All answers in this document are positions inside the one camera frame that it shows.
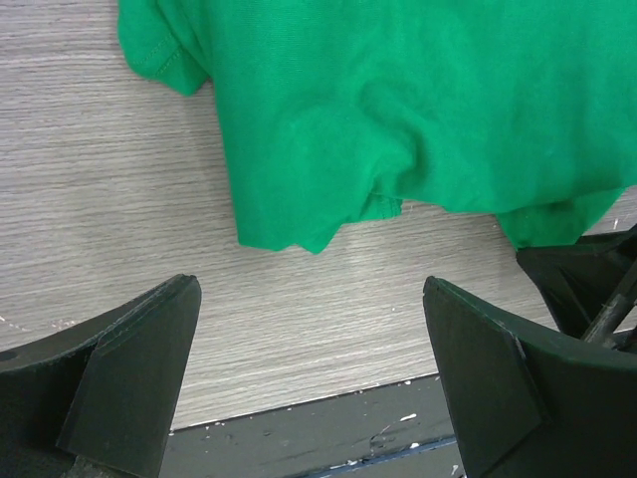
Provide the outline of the green t shirt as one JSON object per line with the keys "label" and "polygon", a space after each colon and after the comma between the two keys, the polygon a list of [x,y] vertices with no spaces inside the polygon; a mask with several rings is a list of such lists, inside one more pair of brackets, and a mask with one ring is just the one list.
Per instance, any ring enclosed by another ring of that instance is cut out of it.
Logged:
{"label": "green t shirt", "polygon": [[406,200],[569,245],[636,182],[632,1],[122,1],[117,30],[140,76],[213,85],[244,246]]}

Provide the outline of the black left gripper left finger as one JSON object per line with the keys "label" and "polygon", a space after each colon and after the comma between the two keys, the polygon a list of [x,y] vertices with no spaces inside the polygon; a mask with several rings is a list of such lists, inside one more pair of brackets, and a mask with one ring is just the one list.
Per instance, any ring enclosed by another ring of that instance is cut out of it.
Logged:
{"label": "black left gripper left finger", "polygon": [[61,477],[82,459],[155,477],[199,317],[196,277],[1,353],[1,474]]}

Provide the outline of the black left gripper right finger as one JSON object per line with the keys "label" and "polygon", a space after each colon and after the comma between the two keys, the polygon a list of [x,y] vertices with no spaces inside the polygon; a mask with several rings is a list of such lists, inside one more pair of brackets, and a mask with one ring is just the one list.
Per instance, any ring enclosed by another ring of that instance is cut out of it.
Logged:
{"label": "black left gripper right finger", "polygon": [[636,357],[435,277],[426,324],[470,477],[633,477]]}

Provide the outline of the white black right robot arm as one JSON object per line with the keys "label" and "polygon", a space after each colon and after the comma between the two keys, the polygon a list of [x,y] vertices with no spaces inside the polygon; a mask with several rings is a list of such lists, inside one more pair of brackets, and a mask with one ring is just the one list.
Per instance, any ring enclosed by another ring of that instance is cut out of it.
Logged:
{"label": "white black right robot arm", "polygon": [[618,331],[636,307],[634,227],[583,236],[569,246],[521,249],[516,258],[562,333],[636,352],[636,332]]}

